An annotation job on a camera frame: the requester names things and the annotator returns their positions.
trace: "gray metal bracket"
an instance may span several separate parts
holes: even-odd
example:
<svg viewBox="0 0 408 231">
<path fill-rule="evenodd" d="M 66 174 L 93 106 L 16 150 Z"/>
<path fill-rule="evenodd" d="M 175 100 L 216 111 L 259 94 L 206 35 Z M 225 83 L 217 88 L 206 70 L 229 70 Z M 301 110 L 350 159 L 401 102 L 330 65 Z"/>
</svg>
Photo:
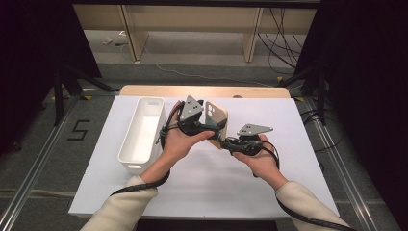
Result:
<svg viewBox="0 0 408 231">
<path fill-rule="evenodd" d="M 260 133 L 265 133 L 265 132 L 270 132 L 270 131 L 273 131 L 273 128 L 247 123 L 237 133 L 237 135 L 239 135 L 239 136 L 253 136 L 253 135 L 258 135 Z"/>
<path fill-rule="evenodd" d="M 186 99 L 183 112 L 180 114 L 180 121 L 184 121 L 204 111 L 204 108 L 191 95 Z"/>
</svg>

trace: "white sleeve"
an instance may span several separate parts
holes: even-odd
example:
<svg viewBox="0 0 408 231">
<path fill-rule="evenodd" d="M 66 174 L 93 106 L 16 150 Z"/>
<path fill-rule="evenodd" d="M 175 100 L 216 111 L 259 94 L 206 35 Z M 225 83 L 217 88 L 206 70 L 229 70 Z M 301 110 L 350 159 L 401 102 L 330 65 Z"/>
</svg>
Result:
<svg viewBox="0 0 408 231">
<path fill-rule="evenodd" d="M 134 176 L 128 181 L 126 187 L 140 184 L 144 184 L 143 180 Z M 157 189 L 153 188 L 110 196 L 81 230 L 131 231 L 147 204 L 157 194 Z"/>
<path fill-rule="evenodd" d="M 304 217 L 321 219 L 348 226 L 347 223 L 340 219 L 332 210 L 321 203 L 312 192 L 297 182 L 290 181 L 283 185 L 276 192 L 276 197 L 287 208 Z M 292 218 L 292 220 L 296 228 L 300 231 L 333 230 L 306 223 L 295 218 Z"/>
</svg>

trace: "metal rail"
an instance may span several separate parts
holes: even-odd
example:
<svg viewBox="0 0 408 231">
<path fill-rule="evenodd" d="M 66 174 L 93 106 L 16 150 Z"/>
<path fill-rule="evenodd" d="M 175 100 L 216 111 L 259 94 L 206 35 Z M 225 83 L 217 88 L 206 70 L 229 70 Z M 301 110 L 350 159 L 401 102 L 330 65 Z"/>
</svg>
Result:
<svg viewBox="0 0 408 231">
<path fill-rule="evenodd" d="M 72 112 L 72 109 L 75 107 L 76 103 L 79 100 L 79 96 L 71 96 L 66 104 L 66 114 L 61 120 L 58 126 L 55 126 L 48 137 L 45 145 L 42 147 L 41 151 L 39 152 L 35 162 L 33 163 L 30 171 L 26 175 L 23 183 L 21 183 L 20 188 L 15 193 L 12 201 L 9 203 L 8 207 L 6 208 L 5 212 L 3 213 L 1 220 L 0 220 L 0 230 L 2 231 L 9 231 L 12 229 L 15 221 L 21 209 L 23 208 L 27 197 L 30 194 L 31 189 L 36 184 L 42 170 L 47 163 L 51 152 L 57 143 L 66 122 L 68 121 L 69 115 Z"/>
<path fill-rule="evenodd" d="M 306 99 L 306 103 L 310 110 L 315 109 L 311 99 Z M 320 138 L 324 143 L 325 147 L 333 146 L 328 148 L 329 157 L 339 175 L 340 180 L 342 181 L 343 188 L 348 195 L 351 205 L 356 212 L 358 219 L 360 220 L 361 225 L 366 231 L 376 231 L 379 230 L 375 225 L 375 222 L 372 218 L 371 211 L 367 206 L 366 202 L 358 191 L 356 185 L 354 184 L 353 178 L 345 166 L 345 163 L 342 159 L 342 155 L 339 153 L 339 150 L 334 146 L 333 139 L 330 136 L 329 131 L 325 126 L 322 126 L 319 121 L 315 121 L 315 127 L 319 132 Z"/>
</svg>

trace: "forearm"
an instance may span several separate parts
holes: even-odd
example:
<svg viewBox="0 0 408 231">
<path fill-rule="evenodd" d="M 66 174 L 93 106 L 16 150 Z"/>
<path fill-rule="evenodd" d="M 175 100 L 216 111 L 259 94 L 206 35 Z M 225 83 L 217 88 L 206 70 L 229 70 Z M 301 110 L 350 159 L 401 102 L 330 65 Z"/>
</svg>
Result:
<svg viewBox="0 0 408 231">
<path fill-rule="evenodd" d="M 138 176 L 132 177 L 126 186 L 144 182 Z M 82 230 L 133 230 L 150 200 L 157 195 L 157 189 L 125 192 L 109 197 Z"/>
<path fill-rule="evenodd" d="M 276 192 L 276 198 L 286 207 L 304 217 L 348 226 L 332 210 L 321 203 L 312 192 L 299 183 L 293 181 L 286 183 Z M 293 223 L 300 231 L 327 230 L 327 228 L 315 226 L 295 218 L 293 218 Z"/>
<path fill-rule="evenodd" d="M 265 180 L 268 184 L 270 184 L 275 191 L 278 191 L 283 185 L 285 185 L 288 180 L 282 173 L 279 171 L 278 168 L 272 169 L 266 175 L 260 176 L 263 180 Z"/>
<path fill-rule="evenodd" d="M 141 175 L 140 178 L 145 183 L 152 183 L 161 180 L 166 173 L 177 163 L 177 159 L 170 153 L 163 152 L 162 155 Z"/>
</svg>

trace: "white plastic tray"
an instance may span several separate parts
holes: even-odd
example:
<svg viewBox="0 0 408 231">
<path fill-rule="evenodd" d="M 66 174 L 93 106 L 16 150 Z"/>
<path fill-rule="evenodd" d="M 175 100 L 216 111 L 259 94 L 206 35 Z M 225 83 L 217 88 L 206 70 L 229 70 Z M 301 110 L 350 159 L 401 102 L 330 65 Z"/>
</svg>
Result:
<svg viewBox="0 0 408 231">
<path fill-rule="evenodd" d="M 166 121 L 165 101 L 159 97 L 142 97 L 133 113 L 128 131 L 120 147 L 118 160 L 135 175 L 149 167 L 162 151 L 156 143 Z"/>
</svg>

